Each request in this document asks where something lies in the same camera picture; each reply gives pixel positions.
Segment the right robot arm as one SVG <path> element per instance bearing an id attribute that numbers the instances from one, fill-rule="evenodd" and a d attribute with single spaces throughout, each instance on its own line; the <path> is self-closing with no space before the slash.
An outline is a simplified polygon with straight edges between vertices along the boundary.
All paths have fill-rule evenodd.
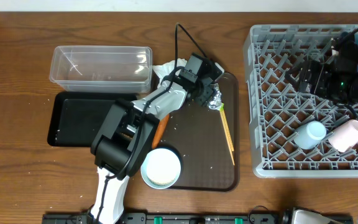
<path id="1" fill-rule="evenodd" d="M 331 62 L 305 61 L 287 70 L 285 79 L 298 92 L 313 94 L 346 107 L 358 103 L 357 32 L 358 28 L 331 40 Z"/>

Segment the green foil snack wrapper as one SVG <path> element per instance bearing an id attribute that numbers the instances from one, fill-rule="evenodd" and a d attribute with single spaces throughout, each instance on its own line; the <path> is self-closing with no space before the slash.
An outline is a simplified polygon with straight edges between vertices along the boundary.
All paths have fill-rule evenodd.
<path id="1" fill-rule="evenodd" d="M 217 83 L 212 84 L 211 88 L 214 91 L 214 95 L 208 103 L 208 108 L 211 110 L 221 111 L 224 107 L 224 103 L 222 101 L 222 93 L 219 89 L 219 85 Z"/>

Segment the pink cup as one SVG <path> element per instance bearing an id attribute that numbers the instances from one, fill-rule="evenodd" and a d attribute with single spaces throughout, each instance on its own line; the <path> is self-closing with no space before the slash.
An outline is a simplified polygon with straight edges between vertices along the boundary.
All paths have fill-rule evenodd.
<path id="1" fill-rule="evenodd" d="M 358 120 L 351 119 L 337 127 L 328 141 L 339 152 L 350 149 L 358 143 Z"/>

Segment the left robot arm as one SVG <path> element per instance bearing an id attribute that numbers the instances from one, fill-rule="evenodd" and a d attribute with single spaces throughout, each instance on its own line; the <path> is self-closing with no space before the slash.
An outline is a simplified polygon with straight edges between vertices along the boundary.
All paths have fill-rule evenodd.
<path id="1" fill-rule="evenodd" d="M 187 99 L 208 105 L 217 94 L 213 85 L 223 74 L 218 63 L 193 58 L 184 66 L 175 65 L 149 95 L 113 103 L 91 143 L 99 183 L 89 223 L 118 221 L 124 211 L 129 178 L 140 169 L 150 151 L 159 122 L 179 110 Z"/>

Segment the orange carrot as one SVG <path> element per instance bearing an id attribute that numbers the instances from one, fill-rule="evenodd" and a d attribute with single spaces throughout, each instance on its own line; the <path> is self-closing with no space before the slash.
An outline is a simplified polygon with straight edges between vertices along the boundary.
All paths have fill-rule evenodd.
<path id="1" fill-rule="evenodd" d="M 170 115 L 167 114 L 163 119 L 160 120 L 157 130 L 156 130 L 156 133 L 155 133 L 155 136 L 154 136 L 154 140 L 152 142 L 152 149 L 155 149 L 158 146 L 158 144 L 163 136 L 163 133 L 165 131 L 165 128 L 167 126 L 169 118 L 170 118 Z"/>

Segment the blue cup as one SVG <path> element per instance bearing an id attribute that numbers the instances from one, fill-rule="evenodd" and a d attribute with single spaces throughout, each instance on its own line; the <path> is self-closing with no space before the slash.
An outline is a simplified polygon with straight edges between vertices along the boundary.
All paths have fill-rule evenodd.
<path id="1" fill-rule="evenodd" d="M 319 121 L 311 121 L 296 130 L 294 143 L 301 149 L 312 149 L 326 136 L 326 128 Z"/>

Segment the white napkin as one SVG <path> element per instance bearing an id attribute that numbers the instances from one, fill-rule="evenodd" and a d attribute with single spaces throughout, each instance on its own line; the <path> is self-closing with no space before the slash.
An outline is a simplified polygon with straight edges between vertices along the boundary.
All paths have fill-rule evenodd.
<path id="1" fill-rule="evenodd" d="M 179 58 L 177 60 L 177 67 L 184 67 L 186 64 L 187 64 L 187 60 L 185 60 L 183 58 Z M 163 65 L 154 65 L 152 67 L 152 70 L 159 78 L 159 82 L 157 85 L 158 88 L 161 86 L 163 79 L 166 76 L 169 76 L 170 72 L 174 69 L 174 65 L 175 65 L 175 62 L 172 60 L 170 62 L 163 64 Z"/>

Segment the light blue rice bowl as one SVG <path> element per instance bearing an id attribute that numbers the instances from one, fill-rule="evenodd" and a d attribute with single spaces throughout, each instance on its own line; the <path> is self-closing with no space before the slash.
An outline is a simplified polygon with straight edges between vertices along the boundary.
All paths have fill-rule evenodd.
<path id="1" fill-rule="evenodd" d="M 156 148 L 147 154 L 140 173 L 149 187 L 167 189 L 178 180 L 181 174 L 181 162 L 172 150 Z"/>

